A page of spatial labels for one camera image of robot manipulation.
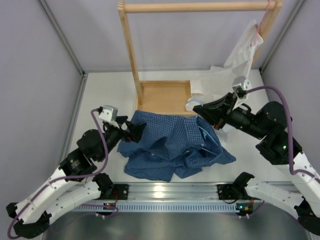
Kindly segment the blue wire hanger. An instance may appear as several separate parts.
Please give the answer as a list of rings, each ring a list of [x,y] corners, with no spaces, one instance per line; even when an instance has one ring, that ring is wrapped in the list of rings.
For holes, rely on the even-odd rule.
[[[187,104],[189,104],[189,103],[191,103],[191,102],[196,102],[196,103],[198,103],[201,107],[204,106],[204,104],[203,104],[200,100],[193,99],[193,98],[189,99],[185,104],[187,105]],[[217,142],[215,141],[215,139],[214,139],[203,127],[201,127],[200,125],[198,125],[198,128],[202,131],[202,135],[203,135],[203,138],[204,138],[204,139],[206,139],[207,137],[209,137],[209,138],[211,139],[211,141],[217,145]],[[214,155],[214,156],[217,156],[217,155],[218,155],[217,153],[214,153],[214,152],[212,152],[212,151],[204,148],[204,145],[203,145],[203,144],[202,144],[202,148],[201,148],[201,149],[204,150],[204,151],[206,151],[207,153],[210,153],[210,154]]]

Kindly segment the blue checked shirt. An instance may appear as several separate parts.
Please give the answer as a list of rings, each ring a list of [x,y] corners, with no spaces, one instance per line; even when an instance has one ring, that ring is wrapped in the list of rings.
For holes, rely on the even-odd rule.
[[[211,124],[199,116],[161,115],[137,110],[131,121],[135,125],[146,123],[142,138],[138,143],[121,141],[117,151],[128,159],[124,172],[134,178],[170,182],[173,175],[184,179],[200,173],[205,167],[236,161],[222,146]],[[198,125],[217,144],[209,137],[204,139]]]

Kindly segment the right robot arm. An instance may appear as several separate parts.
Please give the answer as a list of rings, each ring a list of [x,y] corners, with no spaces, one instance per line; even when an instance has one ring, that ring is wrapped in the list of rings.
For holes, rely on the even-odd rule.
[[[261,142],[256,145],[259,153],[271,165],[285,174],[298,193],[277,188],[258,177],[242,172],[232,184],[222,188],[220,197],[236,200],[260,199],[295,218],[298,223],[314,235],[320,234],[320,184],[319,175],[312,169],[301,145],[294,139],[293,168],[301,172],[290,173],[289,141],[286,132],[287,120],[282,104],[271,101],[256,114],[243,103],[235,107],[236,95],[228,93],[219,100],[196,105],[193,111],[209,122],[216,130],[228,124]]]

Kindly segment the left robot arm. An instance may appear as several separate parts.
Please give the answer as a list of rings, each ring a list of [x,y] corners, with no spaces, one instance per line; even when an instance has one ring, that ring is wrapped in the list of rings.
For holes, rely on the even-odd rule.
[[[134,124],[127,116],[117,116],[113,122],[103,121],[102,126],[87,130],[77,141],[77,148],[42,186],[25,200],[6,206],[12,218],[8,238],[33,239],[74,208],[91,200],[109,199],[114,183],[94,163],[107,164],[109,152],[121,140],[138,143],[146,125],[145,122]]]

